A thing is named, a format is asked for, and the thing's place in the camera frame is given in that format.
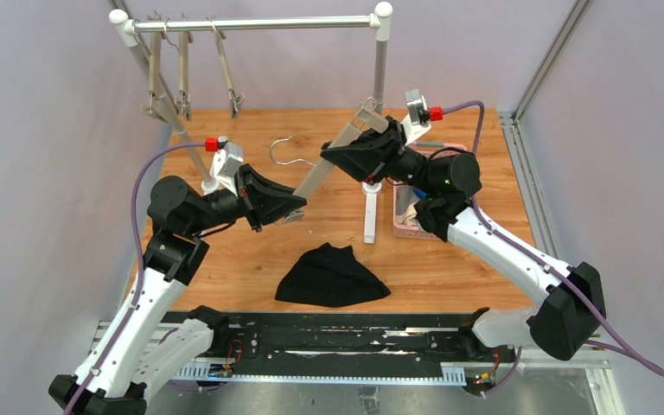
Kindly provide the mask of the beige hanger with black underwear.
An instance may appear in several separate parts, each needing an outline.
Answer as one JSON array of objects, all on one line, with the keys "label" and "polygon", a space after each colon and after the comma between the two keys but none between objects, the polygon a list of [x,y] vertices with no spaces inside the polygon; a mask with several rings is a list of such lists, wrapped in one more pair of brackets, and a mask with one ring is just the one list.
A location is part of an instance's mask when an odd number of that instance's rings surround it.
[{"label": "beige hanger with black underwear", "polygon": [[[328,150],[351,144],[360,137],[365,129],[384,132],[387,126],[388,121],[382,116],[382,99],[369,97],[359,105],[354,116],[341,128],[337,137],[330,142]],[[307,176],[297,185],[293,195],[308,201],[334,168],[333,163],[320,157]]]}]

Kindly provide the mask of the grey white underwear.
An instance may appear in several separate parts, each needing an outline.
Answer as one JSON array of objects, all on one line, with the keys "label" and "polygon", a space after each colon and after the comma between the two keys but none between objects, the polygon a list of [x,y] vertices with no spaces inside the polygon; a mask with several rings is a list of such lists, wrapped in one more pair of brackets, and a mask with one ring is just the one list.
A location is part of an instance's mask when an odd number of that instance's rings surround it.
[{"label": "grey white underwear", "polygon": [[410,186],[399,186],[396,190],[394,214],[395,223],[401,226],[417,227],[418,220],[415,205],[420,201],[415,188]]}]

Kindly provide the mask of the black underwear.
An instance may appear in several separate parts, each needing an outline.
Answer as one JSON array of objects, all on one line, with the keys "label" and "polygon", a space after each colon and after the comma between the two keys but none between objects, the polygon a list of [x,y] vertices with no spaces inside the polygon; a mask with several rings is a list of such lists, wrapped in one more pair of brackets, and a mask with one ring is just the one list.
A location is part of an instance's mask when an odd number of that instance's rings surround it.
[{"label": "black underwear", "polygon": [[278,284],[275,299],[341,308],[389,297],[391,290],[354,255],[324,243],[302,254]]}]

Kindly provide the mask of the beige hanger with blue underwear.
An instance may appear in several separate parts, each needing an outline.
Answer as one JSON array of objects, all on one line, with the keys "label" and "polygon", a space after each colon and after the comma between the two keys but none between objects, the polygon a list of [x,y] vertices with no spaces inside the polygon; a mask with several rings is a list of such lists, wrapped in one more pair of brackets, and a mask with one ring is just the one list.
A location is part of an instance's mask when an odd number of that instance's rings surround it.
[{"label": "beige hanger with blue underwear", "polygon": [[209,21],[212,23],[212,33],[214,36],[214,44],[216,47],[216,51],[219,57],[219,62],[220,66],[222,69],[223,73],[223,78],[226,83],[226,89],[227,89],[227,96],[228,96],[228,102],[229,102],[229,115],[230,118],[237,118],[240,114],[242,105],[244,104],[245,101],[245,96],[243,93],[239,93],[235,89],[235,85],[233,82],[233,76],[231,72],[231,68],[229,65],[229,61],[227,58],[226,50],[225,50],[225,44],[224,41],[226,40],[226,35],[225,33],[218,29],[214,23],[215,16],[212,16],[209,18]]}]

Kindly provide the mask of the beige clip hanger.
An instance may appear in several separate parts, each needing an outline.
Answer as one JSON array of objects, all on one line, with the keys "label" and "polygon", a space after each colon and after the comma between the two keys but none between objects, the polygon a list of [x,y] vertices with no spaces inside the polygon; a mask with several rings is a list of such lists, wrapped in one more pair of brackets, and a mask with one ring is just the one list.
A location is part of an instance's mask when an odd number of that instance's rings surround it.
[{"label": "beige clip hanger", "polygon": [[192,119],[191,97],[189,91],[189,45],[194,41],[193,35],[188,31],[181,31],[178,35],[178,43],[169,39],[169,31],[164,29],[167,42],[176,48],[179,61],[179,87],[175,98],[178,112],[187,120]]}]

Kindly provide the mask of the blue underwear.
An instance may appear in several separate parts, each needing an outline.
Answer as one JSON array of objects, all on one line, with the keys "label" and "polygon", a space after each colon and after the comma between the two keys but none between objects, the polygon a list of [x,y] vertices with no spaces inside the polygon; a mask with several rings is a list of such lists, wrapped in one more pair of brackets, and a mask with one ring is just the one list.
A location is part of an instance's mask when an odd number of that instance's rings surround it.
[{"label": "blue underwear", "polygon": [[419,198],[419,199],[425,199],[428,197],[428,194],[424,192],[423,190],[420,190],[418,188],[412,187],[412,192]]}]

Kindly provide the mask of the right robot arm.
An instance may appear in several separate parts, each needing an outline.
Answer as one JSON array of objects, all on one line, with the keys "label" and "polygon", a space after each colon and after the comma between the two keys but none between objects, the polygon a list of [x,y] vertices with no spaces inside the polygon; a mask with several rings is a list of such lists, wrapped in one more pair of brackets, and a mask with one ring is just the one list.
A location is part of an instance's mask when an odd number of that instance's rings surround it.
[{"label": "right robot arm", "polygon": [[606,317],[598,270],[551,257],[490,219],[476,205],[482,182],[473,152],[444,147],[425,155],[408,145],[409,122],[386,122],[383,131],[325,143],[322,159],[358,182],[391,179],[422,191],[414,205],[419,226],[476,255],[532,302],[529,308],[475,311],[458,330],[463,352],[476,357],[488,348],[537,346],[554,359],[570,360]]}]

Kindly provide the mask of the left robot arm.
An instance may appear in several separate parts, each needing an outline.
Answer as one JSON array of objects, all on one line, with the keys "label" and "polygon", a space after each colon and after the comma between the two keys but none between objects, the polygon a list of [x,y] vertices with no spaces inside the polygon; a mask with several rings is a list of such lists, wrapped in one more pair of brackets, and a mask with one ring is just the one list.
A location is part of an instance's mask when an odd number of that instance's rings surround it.
[{"label": "left robot arm", "polygon": [[137,276],[98,346],[72,374],[58,375],[48,393],[66,414],[144,414],[158,391],[186,364],[228,344],[227,316],[200,306],[147,352],[169,306],[189,286],[209,245],[204,237],[245,219],[261,229],[304,207],[293,188],[243,164],[235,190],[200,195],[179,176],[166,176],[150,191],[152,236],[138,251]]}]

